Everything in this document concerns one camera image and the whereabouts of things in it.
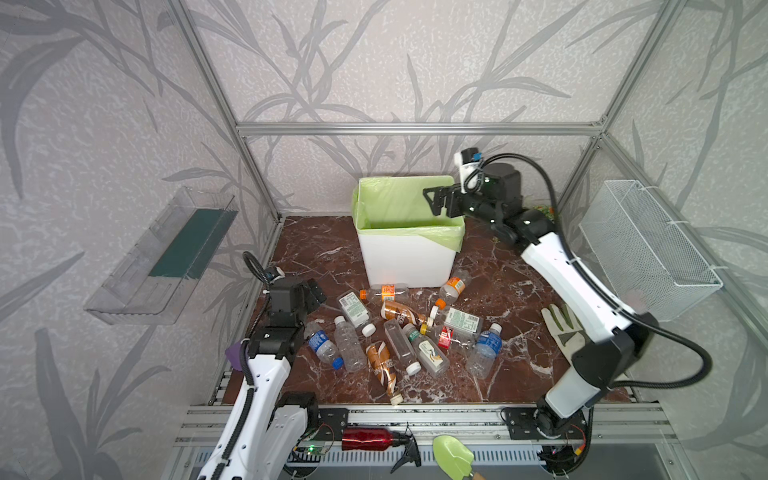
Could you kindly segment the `bottle blue label white cap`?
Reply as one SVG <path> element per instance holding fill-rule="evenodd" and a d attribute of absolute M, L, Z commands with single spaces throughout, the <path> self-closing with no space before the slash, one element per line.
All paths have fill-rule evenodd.
<path fill-rule="evenodd" d="M 485 379 L 490 374 L 493 364 L 502 349 L 502 327 L 492 323 L 477 338 L 467 359 L 467 371 L 478 379 Z"/>

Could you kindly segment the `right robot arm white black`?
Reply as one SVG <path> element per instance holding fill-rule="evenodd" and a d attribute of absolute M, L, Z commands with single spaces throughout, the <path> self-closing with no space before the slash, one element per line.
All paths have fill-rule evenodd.
<path fill-rule="evenodd" d="M 623 387 L 679 389 L 703 381 L 713 368 L 709 352 L 692 340 L 660 327 L 649 313 L 638 313 L 613 293 L 578 259 L 562 235 L 558 213 L 546 215 L 524 207 L 519 160 L 530 165 L 555 193 L 546 171 L 531 158 L 517 153 L 484 157 L 476 148 L 454 156 L 459 180 L 450 187 L 431 187 L 423 192 L 433 215 L 469 216 L 486 223 L 495 236 L 521 249 L 523 260 L 533 267 L 576 314 L 587 336 L 586 344 L 573 355 L 573 364 L 537 402 L 533 419 L 539 433 L 557 438 L 585 407 Z M 621 380 L 620 375 L 644 354 L 658 335 L 695 352 L 699 370 L 681 380 L 649 382 Z"/>

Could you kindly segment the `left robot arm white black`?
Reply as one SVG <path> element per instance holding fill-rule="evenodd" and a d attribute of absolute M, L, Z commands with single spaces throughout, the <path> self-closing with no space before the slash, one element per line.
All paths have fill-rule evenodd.
<path fill-rule="evenodd" d="M 276 479 L 299 440 L 319 426 L 312 392 L 286 393 L 308 316 L 326 301 L 314 279 L 275 279 L 266 317 L 241 341 L 243 382 L 230 416 L 199 479 Z"/>

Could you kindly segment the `clear bottle blue cap label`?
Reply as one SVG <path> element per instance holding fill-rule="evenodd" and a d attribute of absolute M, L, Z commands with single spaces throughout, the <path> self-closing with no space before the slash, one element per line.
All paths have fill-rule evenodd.
<path fill-rule="evenodd" d="M 330 365 L 334 370 L 343 368 L 344 360 L 339 349 L 321 324 L 316 321 L 309 322 L 305 328 L 305 337 L 309 348 L 322 363 Z"/>

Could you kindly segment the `brown label crushed bottle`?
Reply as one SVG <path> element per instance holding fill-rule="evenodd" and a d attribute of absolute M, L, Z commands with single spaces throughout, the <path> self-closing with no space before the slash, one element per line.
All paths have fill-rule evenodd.
<path fill-rule="evenodd" d="M 384 341 L 374 342 L 365 352 L 375 376 L 386 390 L 390 403 L 393 406 L 401 404 L 403 397 L 398 390 L 397 376 L 387 344 Z"/>

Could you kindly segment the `bottle orange label orange cap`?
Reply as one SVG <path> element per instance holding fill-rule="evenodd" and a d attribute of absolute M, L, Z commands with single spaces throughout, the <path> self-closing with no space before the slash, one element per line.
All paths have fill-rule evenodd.
<path fill-rule="evenodd" d="M 471 283 L 472 277 L 467 269 L 458 268 L 440 287 L 435 304 L 440 310 L 453 305 Z"/>

